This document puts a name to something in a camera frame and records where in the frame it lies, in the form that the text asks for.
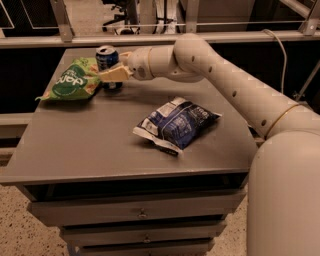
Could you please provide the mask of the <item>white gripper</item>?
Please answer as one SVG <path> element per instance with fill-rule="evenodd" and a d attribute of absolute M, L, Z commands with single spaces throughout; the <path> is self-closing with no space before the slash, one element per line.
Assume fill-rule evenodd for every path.
<path fill-rule="evenodd" d="M 152 80 L 153 75 L 149 65 L 150 47 L 143 47 L 119 54 L 119 61 L 123 64 L 98 73 L 102 82 L 123 82 L 132 75 L 137 80 Z"/>

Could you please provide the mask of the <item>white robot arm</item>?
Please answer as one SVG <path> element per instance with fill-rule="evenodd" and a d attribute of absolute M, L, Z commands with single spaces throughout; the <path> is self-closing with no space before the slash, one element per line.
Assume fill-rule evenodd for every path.
<path fill-rule="evenodd" d="M 121 54 L 100 72 L 180 81 L 205 77 L 264 138 L 249 172 L 247 255 L 320 256 L 320 116 L 225 60 L 200 36 Z"/>

